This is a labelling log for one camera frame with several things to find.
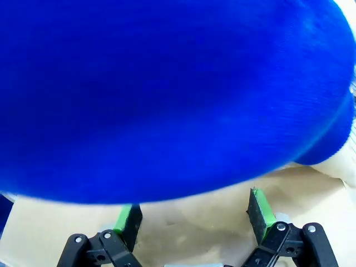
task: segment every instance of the screw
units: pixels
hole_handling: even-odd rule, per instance
[[[280,231],[284,231],[285,230],[285,225],[284,224],[277,224],[277,229]]]
[[[308,231],[311,232],[311,233],[315,232],[315,231],[316,231],[315,226],[310,225],[310,226],[308,227]]]

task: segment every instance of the silver screw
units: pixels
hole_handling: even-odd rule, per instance
[[[315,232],[315,231],[316,231],[315,226],[310,225],[310,226],[308,227],[308,231],[311,232],[311,233]]]
[[[284,231],[285,230],[285,225],[284,224],[277,224],[277,229],[280,231]]]

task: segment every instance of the green gripper pad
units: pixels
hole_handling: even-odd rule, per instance
[[[137,234],[142,221],[142,212],[139,205],[124,205],[113,227],[115,233],[124,241],[130,252],[133,252]]]
[[[251,189],[247,213],[249,214],[256,241],[258,244],[261,244],[268,229],[276,222],[272,208],[261,189]]]

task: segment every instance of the blue plush toy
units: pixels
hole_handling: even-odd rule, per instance
[[[329,0],[0,1],[0,190],[156,201],[319,163],[354,51]]]

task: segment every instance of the table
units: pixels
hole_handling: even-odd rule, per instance
[[[141,205],[144,219],[134,254],[144,267],[219,262],[239,267],[256,245],[245,212],[254,186],[264,190],[274,212],[288,213],[296,226],[321,223],[339,266],[356,266],[356,246],[350,245],[356,239],[356,213],[346,188],[340,180],[307,167],[208,194]],[[18,197],[0,241],[0,261],[12,267],[56,266],[71,234],[94,236],[112,226],[120,210],[118,205]],[[277,266],[294,265],[281,258]]]

